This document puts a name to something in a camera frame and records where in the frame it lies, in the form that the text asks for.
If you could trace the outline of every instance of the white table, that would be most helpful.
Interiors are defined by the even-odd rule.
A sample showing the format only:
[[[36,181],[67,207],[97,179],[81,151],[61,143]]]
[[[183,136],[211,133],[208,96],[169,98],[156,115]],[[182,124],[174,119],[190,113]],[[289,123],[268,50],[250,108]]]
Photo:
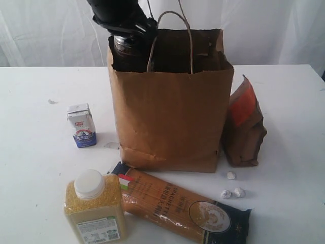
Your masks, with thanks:
[[[215,174],[162,172],[163,179],[239,209],[253,208],[248,243],[325,242],[325,83],[308,65],[235,66],[233,89],[253,84],[268,134],[260,165]],[[119,161],[106,67],[0,68],[0,243],[77,243],[62,211],[65,187],[83,170]],[[68,105],[90,104],[98,144],[77,149]],[[223,189],[246,189],[221,200]],[[124,243],[192,243],[127,216]]]

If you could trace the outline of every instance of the white carton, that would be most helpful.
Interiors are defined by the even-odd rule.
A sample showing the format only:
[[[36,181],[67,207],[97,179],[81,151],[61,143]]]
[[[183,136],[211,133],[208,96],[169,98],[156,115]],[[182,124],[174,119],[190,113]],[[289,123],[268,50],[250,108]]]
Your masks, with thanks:
[[[73,137],[79,148],[96,145],[96,130],[88,103],[69,106],[68,121],[75,128]]]

